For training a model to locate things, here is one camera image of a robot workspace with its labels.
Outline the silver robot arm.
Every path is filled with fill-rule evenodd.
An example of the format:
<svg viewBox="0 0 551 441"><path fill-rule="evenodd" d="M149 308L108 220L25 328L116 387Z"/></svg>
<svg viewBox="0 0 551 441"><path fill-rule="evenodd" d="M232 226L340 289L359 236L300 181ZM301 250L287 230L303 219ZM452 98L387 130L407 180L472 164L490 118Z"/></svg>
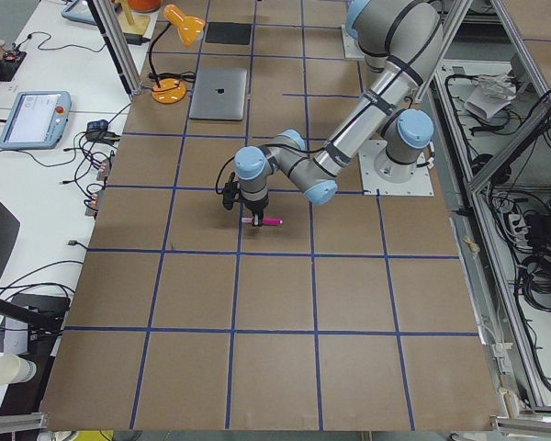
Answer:
<svg viewBox="0 0 551 441"><path fill-rule="evenodd" d="M433 122L421 110L404 109L401 101L427 80L439 61L443 27L426 1L354 1L345 26L353 31L375 80L355 108L323 145L311 151L295 130L285 130L258 146L245 146L233 157L234 171L220 190L222 205L240 203L251 212L254 226L264 224L269 197L267 179L285 175L314 205L336 193L336 178L373 133L388 137L385 177L405 179L433 136Z"/></svg>

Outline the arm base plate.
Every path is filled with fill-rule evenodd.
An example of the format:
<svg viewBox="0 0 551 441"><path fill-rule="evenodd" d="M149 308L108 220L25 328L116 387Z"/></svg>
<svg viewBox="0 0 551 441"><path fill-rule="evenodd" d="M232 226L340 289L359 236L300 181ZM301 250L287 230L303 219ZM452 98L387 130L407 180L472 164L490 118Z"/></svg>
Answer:
<svg viewBox="0 0 551 441"><path fill-rule="evenodd" d="M362 61L365 58L364 53L359 48L357 39L347 31L345 26L341 26L343 38L343 53L346 60Z"/></svg>
<svg viewBox="0 0 551 441"><path fill-rule="evenodd" d="M401 165L387 156L387 142L366 141L357 157L363 193L371 196L433 197L433 160L419 152L417 162Z"/></svg>

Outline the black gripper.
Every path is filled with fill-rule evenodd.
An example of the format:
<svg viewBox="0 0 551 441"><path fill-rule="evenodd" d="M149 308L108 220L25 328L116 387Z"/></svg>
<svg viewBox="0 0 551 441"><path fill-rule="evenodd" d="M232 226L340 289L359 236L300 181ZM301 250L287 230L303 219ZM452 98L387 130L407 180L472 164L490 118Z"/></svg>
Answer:
<svg viewBox="0 0 551 441"><path fill-rule="evenodd" d="M259 200L245 200L244 206L252 213L252 226L263 226L264 224L264 210L269 203L268 199Z"/></svg>

